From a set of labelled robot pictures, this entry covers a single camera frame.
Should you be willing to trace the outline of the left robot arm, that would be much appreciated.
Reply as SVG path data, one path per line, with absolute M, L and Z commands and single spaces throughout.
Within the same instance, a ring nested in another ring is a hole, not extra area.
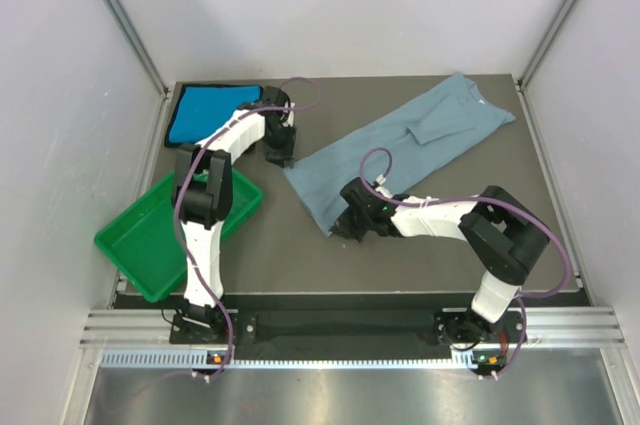
M 220 244 L 234 202 L 233 163 L 257 142 L 265 160 L 293 164 L 296 141 L 289 95 L 274 86 L 183 85 L 165 144 L 177 150 L 171 202 L 189 250 L 181 315 L 205 341 L 226 332 L 216 301 L 224 293 Z

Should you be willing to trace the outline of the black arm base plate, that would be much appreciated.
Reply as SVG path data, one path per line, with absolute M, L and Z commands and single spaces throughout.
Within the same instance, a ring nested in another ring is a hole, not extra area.
M 410 337 L 428 345 L 458 343 L 515 343 L 524 329 L 522 316 L 508 311 L 491 324 L 471 311 L 444 309 L 241 310 L 228 325 L 220 312 L 203 325 L 178 313 L 169 342 L 180 345 L 253 345 L 276 338 Z

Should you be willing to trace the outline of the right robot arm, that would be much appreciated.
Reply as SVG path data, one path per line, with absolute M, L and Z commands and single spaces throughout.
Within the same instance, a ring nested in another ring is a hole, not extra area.
M 373 232 L 381 237 L 455 239 L 471 247 L 485 273 L 466 325 L 481 341 L 502 330 L 502 316 L 549 244 L 529 211 L 498 186 L 469 200 L 439 204 L 430 197 L 392 195 L 379 183 L 365 185 L 356 178 L 340 195 L 347 208 L 330 232 L 342 238 L 360 242 Z

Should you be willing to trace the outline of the light blue t-shirt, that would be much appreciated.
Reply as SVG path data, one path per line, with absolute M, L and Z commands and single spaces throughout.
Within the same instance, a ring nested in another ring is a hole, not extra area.
M 347 208 L 340 191 L 359 176 L 367 152 L 383 147 L 392 154 L 386 185 L 405 192 L 492 135 L 515 116 L 486 99 L 475 81 L 454 74 L 398 109 L 303 158 L 285 177 L 329 236 Z

